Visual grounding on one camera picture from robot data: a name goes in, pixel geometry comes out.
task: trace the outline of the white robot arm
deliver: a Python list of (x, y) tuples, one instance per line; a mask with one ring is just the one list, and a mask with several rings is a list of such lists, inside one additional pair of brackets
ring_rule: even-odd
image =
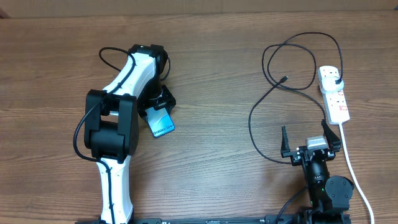
[[(133, 221), (129, 162), (138, 142), (138, 115), (147, 121), (155, 138), (175, 129), (170, 117), (175, 98), (165, 85), (160, 84), (160, 74), (168, 59), (163, 46), (134, 45), (129, 53), (134, 57), (136, 65), (121, 87), (115, 91), (134, 65), (130, 56), (112, 83), (102, 91), (90, 90), (86, 98), (86, 113), (94, 110), (85, 121), (85, 146), (91, 149), (91, 155), (97, 161), (100, 160), (97, 165), (103, 192), (101, 219), (94, 223), (120, 224)], [(108, 96), (107, 93), (111, 91), (113, 94)], [(119, 122), (102, 121), (101, 116), (107, 115), (118, 116)], [(109, 167), (110, 175), (104, 163)]]

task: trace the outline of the white cable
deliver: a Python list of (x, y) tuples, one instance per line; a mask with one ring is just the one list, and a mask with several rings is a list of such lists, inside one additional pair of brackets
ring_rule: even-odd
[(370, 217), (371, 217), (371, 224), (374, 224), (374, 216), (373, 216), (373, 211), (372, 211), (371, 205), (369, 204), (368, 200), (366, 199), (365, 194), (363, 193), (361, 187), (359, 186), (359, 183), (356, 180), (353, 168), (351, 166), (351, 162), (349, 161), (348, 150), (347, 150), (347, 145), (346, 145), (346, 139), (344, 137), (344, 131), (343, 131), (343, 124), (339, 123), (338, 127), (340, 128), (341, 141), (343, 142), (343, 148), (344, 148), (343, 150), (344, 150), (344, 155), (346, 156), (346, 161), (347, 161), (349, 172), (351, 173), (351, 176), (353, 177), (356, 189), (358, 190), (359, 194), (361, 195), (363, 201), (365, 202), (365, 204), (366, 204), (366, 206), (367, 206), (367, 208), (369, 210), (369, 214), (370, 214)]

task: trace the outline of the white power strip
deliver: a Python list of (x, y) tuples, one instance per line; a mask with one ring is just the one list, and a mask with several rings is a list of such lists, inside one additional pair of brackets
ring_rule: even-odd
[(347, 101), (344, 96), (343, 87), (344, 82), (336, 84), (335, 80), (339, 79), (338, 69), (333, 66), (322, 66), (318, 70), (319, 87), (323, 95), (323, 101), (325, 102), (326, 113), (328, 116), (329, 124), (338, 124), (340, 128), (341, 141), (343, 143), (344, 155), (346, 157), (347, 166), (351, 176), (353, 177), (355, 186), (364, 200), (371, 218), (371, 224), (374, 224), (374, 216), (371, 205), (366, 199), (361, 187), (356, 180), (354, 170), (351, 166), (351, 162), (348, 157), (348, 150), (346, 145), (346, 139), (343, 131), (343, 123), (349, 120), (349, 113), (347, 107)]

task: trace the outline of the wooden tabletop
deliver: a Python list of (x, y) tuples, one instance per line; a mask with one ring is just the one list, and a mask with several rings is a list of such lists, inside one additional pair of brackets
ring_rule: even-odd
[[(0, 19), (0, 223), (73, 223), (100, 216), (98, 168), (75, 155), (72, 135), (87, 92), (117, 75), (98, 58), (99, 49), (134, 44), (165, 47), (172, 70), (164, 83), (177, 100), (174, 132), (154, 139), (140, 121), (130, 164), (136, 217), (278, 213), (304, 186), (302, 170), (262, 158), (250, 140), (248, 116), (270, 88), (261, 71), (263, 49), (306, 31), (331, 34), (341, 46), (351, 163), (376, 222), (397, 223), (397, 21), (396, 11)], [(327, 37), (293, 42), (312, 50), (318, 66), (339, 67)], [(104, 57), (118, 67), (126, 62), (119, 52)], [(288, 75), (289, 86), (304, 86), (313, 60), (286, 47), (272, 61), (271, 73), (275, 79)], [(305, 93), (323, 101), (317, 79)], [(274, 90), (254, 111), (254, 139), (264, 154), (282, 160), (280, 127), (286, 125), (295, 148), (322, 134), (321, 119), (311, 101)], [(79, 146), (90, 155), (82, 139)], [(328, 168), (331, 175), (352, 179), (342, 152)], [(308, 194), (286, 213), (300, 205), (309, 205)], [(369, 220), (358, 191), (349, 213), (353, 223)]]

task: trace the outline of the wood grain surface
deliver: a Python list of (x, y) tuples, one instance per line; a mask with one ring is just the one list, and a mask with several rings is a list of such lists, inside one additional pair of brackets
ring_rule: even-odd
[[(75, 155), (72, 134), (87, 92), (117, 75), (98, 50), (133, 44), (165, 46), (172, 70), (164, 83), (177, 99), (174, 132), (154, 139), (140, 123), (130, 165), (136, 217), (277, 213), (304, 186), (302, 170), (263, 159), (250, 141), (248, 116), (270, 88), (261, 72), (263, 49), (305, 31), (326, 32), (341, 45), (351, 162), (376, 222), (398, 223), (397, 21), (394, 11), (0, 20), (0, 223), (61, 224), (100, 216), (98, 168)], [(318, 66), (339, 66), (327, 37), (294, 42), (311, 49)], [(119, 67), (126, 62), (119, 52), (104, 56)], [(271, 72), (275, 79), (288, 75), (289, 86), (304, 86), (313, 61), (286, 47)], [(305, 92), (322, 101), (317, 83)], [(287, 126), (296, 147), (322, 134), (321, 119), (311, 101), (275, 90), (254, 111), (254, 138), (265, 154), (281, 159), (280, 127)], [(90, 154), (81, 136), (79, 144)], [(351, 179), (342, 152), (328, 168)], [(306, 194), (287, 212), (308, 204)], [(350, 204), (353, 223), (367, 223), (357, 191)]]

